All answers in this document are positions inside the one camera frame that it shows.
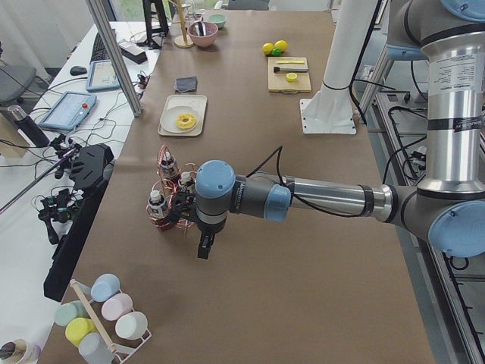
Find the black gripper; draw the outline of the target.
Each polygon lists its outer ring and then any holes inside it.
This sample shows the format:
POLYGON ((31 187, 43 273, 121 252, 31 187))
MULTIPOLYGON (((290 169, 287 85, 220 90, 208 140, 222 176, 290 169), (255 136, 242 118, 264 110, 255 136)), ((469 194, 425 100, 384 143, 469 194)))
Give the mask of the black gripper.
POLYGON ((217 224, 209 224, 203 221, 197 223, 198 229, 201 231, 201 237, 198 246, 198 257, 200 259, 208 259, 211 247, 214 243, 215 235, 224 229, 224 222, 217 224))

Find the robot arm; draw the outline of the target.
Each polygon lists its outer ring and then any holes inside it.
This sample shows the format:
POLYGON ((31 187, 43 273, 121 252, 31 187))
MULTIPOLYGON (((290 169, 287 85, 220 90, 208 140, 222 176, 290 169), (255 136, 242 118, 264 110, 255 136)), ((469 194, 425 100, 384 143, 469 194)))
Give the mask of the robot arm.
POLYGON ((419 49, 429 61, 424 179, 416 187, 371 188, 260 173, 243 177, 226 162, 206 162, 196 178, 200 258, 208 257, 228 213, 282 221, 298 204, 395 224, 450 256, 484 251, 484 185, 478 177, 484 3, 394 1, 387 45, 419 49))

